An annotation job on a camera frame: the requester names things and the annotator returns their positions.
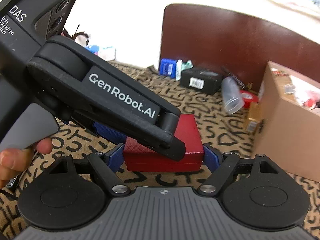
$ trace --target human hand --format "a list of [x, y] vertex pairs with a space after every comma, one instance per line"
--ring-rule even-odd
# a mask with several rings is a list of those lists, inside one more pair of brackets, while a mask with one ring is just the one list
[[0, 153], [0, 188], [30, 166], [34, 150], [42, 154], [49, 154], [52, 151], [51, 139], [45, 138], [32, 148], [25, 150], [6, 149]]

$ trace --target clear plastic cup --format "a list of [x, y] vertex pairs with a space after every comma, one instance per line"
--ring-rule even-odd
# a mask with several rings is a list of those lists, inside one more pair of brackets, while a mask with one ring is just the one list
[[222, 80], [221, 90], [224, 109], [228, 114], [233, 114], [244, 106], [239, 87], [232, 77]]

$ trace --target round pad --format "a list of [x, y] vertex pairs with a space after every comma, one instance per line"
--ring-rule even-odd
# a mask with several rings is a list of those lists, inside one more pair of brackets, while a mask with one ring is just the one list
[[62, 208], [72, 205], [78, 198], [73, 188], [52, 187], [41, 194], [41, 201], [48, 207]]
[[250, 191], [250, 198], [253, 202], [264, 207], [276, 207], [286, 202], [286, 192], [277, 187], [261, 186]]
[[74, 229], [102, 212], [106, 202], [102, 189], [75, 171], [62, 169], [57, 165], [51, 173], [44, 171], [23, 190], [18, 208], [27, 224], [54, 231]]
[[309, 208], [308, 194], [287, 174], [258, 173], [223, 192], [230, 217], [252, 228], [281, 229], [302, 225]]

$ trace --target red box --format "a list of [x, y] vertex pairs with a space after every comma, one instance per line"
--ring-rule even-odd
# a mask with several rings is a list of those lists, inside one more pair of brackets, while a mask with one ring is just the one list
[[201, 137], [193, 114], [180, 116], [175, 137], [186, 145], [186, 155], [179, 162], [139, 144], [135, 139], [127, 137], [123, 156], [129, 171], [146, 172], [182, 172], [199, 171], [204, 150]]

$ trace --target leopard print rug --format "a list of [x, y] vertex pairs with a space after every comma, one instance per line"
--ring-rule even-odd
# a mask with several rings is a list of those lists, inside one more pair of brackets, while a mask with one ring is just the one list
[[[179, 86], [168, 77], [158, 76], [151, 68], [137, 69], [126, 65], [112, 63], [150, 90], [170, 101], [183, 114], [195, 116], [202, 143], [210, 143], [221, 152], [232, 151], [242, 158], [249, 158], [252, 153], [252, 135], [243, 130], [244, 118], [247, 110], [243, 109], [235, 114], [227, 115], [222, 108], [221, 94], [206, 95], [194, 90]], [[88, 154], [106, 152], [114, 145], [103, 138], [99, 138], [88, 130], [59, 122], [60, 131], [52, 136], [54, 149], [50, 155], [36, 155], [31, 166], [20, 179], [15, 195], [19, 196], [22, 190], [32, 182], [45, 168], [62, 154], [72, 154], [73, 158], [85, 158]], [[153, 173], [131, 172], [125, 164], [116, 173], [131, 189], [137, 185], [148, 186], [193, 186], [197, 188], [211, 174], [206, 166], [201, 166], [197, 172]], [[311, 181], [290, 174], [309, 194], [311, 207], [303, 227], [313, 236], [320, 238], [320, 186]], [[19, 234], [26, 224], [19, 214], [17, 202], [4, 195], [0, 195], [0, 229], [8, 238], [12, 239]]]

